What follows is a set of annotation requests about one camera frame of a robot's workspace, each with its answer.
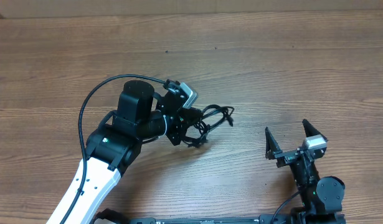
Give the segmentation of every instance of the wooden table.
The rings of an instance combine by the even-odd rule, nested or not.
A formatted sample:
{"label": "wooden table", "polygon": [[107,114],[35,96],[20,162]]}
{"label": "wooden table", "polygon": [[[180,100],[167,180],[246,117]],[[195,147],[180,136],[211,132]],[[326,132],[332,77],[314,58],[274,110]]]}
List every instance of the wooden table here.
{"label": "wooden table", "polygon": [[[100,210],[273,213],[295,186],[289,168],[265,159],[264,129],[295,149],[306,118],[329,139],[316,165],[346,183],[348,223],[383,223],[383,11],[0,20],[0,223],[46,222],[81,158],[80,105],[121,73],[186,82],[196,107],[234,106],[235,126],[201,149],[145,145]],[[86,136],[125,81],[93,96]]]}

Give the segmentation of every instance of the wooden surface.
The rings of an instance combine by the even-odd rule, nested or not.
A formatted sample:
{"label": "wooden surface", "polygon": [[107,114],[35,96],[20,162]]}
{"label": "wooden surface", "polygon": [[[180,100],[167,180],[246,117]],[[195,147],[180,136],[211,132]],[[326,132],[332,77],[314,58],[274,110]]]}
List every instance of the wooden surface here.
{"label": "wooden surface", "polygon": [[[100,209],[273,213],[295,187],[289,168],[265,159],[264,129],[295,149],[306,118],[329,139],[316,165],[346,183],[348,223],[383,223],[383,11],[0,20],[0,223],[50,217],[81,158],[80,105],[121,73],[186,82],[196,107],[234,106],[235,126],[201,149],[146,145]],[[90,100],[85,135],[116,108],[125,81]]]}
{"label": "wooden surface", "polygon": [[383,9],[383,0],[0,0],[5,18]]}

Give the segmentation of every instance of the black cable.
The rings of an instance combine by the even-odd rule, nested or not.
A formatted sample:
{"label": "black cable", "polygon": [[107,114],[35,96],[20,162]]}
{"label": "black cable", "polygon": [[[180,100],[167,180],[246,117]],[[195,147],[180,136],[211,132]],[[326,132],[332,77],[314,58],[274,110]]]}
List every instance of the black cable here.
{"label": "black cable", "polygon": [[299,191],[297,191],[297,193],[293,194],[290,198],[286,199],[285,202],[283,202],[279,208],[276,210],[276,212],[274,213],[273,217],[272,217],[272,221],[270,222],[270,224],[274,224],[274,219],[276,219],[276,216],[278,214],[278,212],[280,212],[281,209],[283,209],[283,207],[288,204],[288,202],[290,202],[292,199],[294,199],[296,196],[298,196],[300,193],[302,193],[304,191],[304,189],[301,189]]}
{"label": "black cable", "polygon": [[[182,137],[182,142],[184,144],[187,144],[189,147],[199,147],[203,145],[207,140],[206,137],[208,134],[215,128],[217,128],[219,125],[221,125],[225,120],[227,120],[230,124],[230,126],[233,126],[233,118],[231,117],[232,113],[234,112],[234,108],[231,106],[219,106],[219,105],[209,105],[205,107],[202,112],[205,113],[208,110],[212,110],[211,112],[204,114],[202,118],[196,122],[193,126],[199,131],[199,134],[201,135],[199,138],[191,138],[188,136]],[[203,122],[204,119],[216,115],[218,113],[222,113],[223,117],[213,125],[206,124]]]}
{"label": "black cable", "polygon": [[83,134],[82,134],[82,116],[83,116],[83,111],[85,110],[85,107],[86,107],[86,104],[87,102],[89,101],[90,97],[92,97],[92,95],[101,87],[103,86],[104,84],[112,81],[112,80],[116,80],[118,78],[142,78],[142,79],[145,79],[145,80],[150,80],[150,81],[154,81],[154,82],[158,82],[158,83],[162,83],[162,84],[165,84],[165,81],[162,81],[160,79],[157,79],[157,78],[151,78],[151,77],[146,77],[146,76],[142,76],[142,75],[133,75],[133,74],[126,74],[126,75],[117,75],[117,76],[114,76],[114,77],[110,77],[110,78],[107,78],[106,80],[102,81],[100,84],[98,84],[88,95],[87,97],[85,98],[85,101],[83,101],[83,105],[82,107],[80,108],[80,111],[79,111],[79,118],[78,118],[78,133],[79,133],[79,141],[80,141],[80,150],[82,151],[82,159],[83,159],[83,173],[82,173],[82,180],[80,181],[80,185],[79,185],[79,188],[78,188],[78,192],[75,196],[75,198],[73,199],[72,203],[71,203],[71,206],[69,206],[68,208],[68,211],[67,213],[64,215],[64,217],[62,218],[60,224],[64,224],[65,221],[67,220],[68,216],[71,214],[71,211],[73,210],[75,204],[77,203],[77,200],[80,196],[80,194],[82,193],[82,189],[83,189],[83,186],[85,185],[85,181],[86,181],[86,171],[87,171],[87,160],[86,160],[86,150],[85,150],[85,143],[83,141]]}

